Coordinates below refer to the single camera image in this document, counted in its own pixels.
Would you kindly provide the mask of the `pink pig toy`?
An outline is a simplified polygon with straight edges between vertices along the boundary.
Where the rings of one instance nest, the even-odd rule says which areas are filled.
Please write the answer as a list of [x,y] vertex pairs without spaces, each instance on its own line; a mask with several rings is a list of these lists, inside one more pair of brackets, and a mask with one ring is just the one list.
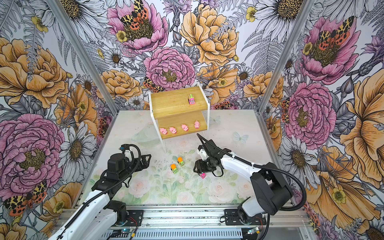
[[167,134],[168,134],[168,131],[167,131],[167,129],[165,129],[165,128],[160,128],[160,132],[161,132],[163,135],[167,135]]
[[176,134],[176,133],[177,133],[177,129],[174,128],[174,127],[170,127],[169,130],[170,130],[170,132],[171,132],[172,134]]
[[189,131],[189,127],[185,124],[182,124],[181,125],[182,129],[185,131],[185,132],[188,132]]
[[200,122],[199,121],[195,121],[194,127],[195,127],[195,129],[199,129],[200,128]]

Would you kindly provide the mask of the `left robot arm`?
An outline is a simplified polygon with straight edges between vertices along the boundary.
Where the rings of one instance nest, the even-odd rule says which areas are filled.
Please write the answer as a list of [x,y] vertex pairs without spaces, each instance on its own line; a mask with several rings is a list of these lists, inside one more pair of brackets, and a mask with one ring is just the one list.
[[51,240],[97,240],[112,226],[123,226],[137,220],[129,217],[127,205],[113,198],[133,173],[150,166],[152,155],[128,158],[125,153],[111,155],[107,169],[92,187],[85,202],[68,221],[53,234]]

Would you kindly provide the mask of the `green orange mixer truck toy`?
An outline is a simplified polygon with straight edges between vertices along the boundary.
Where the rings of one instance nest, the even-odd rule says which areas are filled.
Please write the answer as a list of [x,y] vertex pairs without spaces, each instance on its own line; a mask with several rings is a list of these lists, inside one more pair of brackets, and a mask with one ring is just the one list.
[[176,174],[178,172],[177,166],[175,164],[171,164],[171,171]]
[[178,157],[178,163],[180,164],[180,166],[183,166],[185,164],[182,157]]

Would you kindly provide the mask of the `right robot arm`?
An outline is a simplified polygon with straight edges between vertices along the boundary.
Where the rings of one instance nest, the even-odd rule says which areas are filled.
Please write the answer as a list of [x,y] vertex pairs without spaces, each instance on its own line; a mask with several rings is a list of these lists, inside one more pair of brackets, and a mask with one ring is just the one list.
[[213,173],[219,178],[227,170],[252,184],[255,195],[238,206],[238,216],[242,223],[249,223],[258,214],[275,215],[293,197],[286,178],[273,163],[257,167],[255,163],[238,157],[230,150],[220,149],[210,143],[198,146],[198,154],[201,158],[195,162],[195,173]]

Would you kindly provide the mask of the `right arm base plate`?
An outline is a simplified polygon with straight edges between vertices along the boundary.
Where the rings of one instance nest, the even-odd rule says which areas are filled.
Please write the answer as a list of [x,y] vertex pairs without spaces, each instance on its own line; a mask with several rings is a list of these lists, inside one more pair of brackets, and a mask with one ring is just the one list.
[[241,220],[238,210],[236,209],[225,209],[224,215],[220,217],[220,223],[225,223],[226,226],[240,226],[240,225],[266,225],[267,219],[262,214],[257,214],[254,217],[250,217],[245,219],[244,221]]

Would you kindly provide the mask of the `pink green toy truck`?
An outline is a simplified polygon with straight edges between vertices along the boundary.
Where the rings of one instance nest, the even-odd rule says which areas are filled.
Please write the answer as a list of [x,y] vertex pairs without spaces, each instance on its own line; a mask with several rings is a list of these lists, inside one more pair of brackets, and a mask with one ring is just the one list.
[[194,97],[193,94],[189,94],[188,100],[189,100],[189,104],[190,105],[194,105],[195,104],[195,97]]

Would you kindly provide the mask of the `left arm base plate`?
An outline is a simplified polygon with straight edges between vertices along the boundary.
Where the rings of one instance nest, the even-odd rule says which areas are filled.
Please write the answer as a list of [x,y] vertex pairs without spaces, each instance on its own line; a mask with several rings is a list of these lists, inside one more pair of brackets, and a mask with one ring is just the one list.
[[116,227],[140,227],[142,225],[143,210],[124,210],[118,212]]

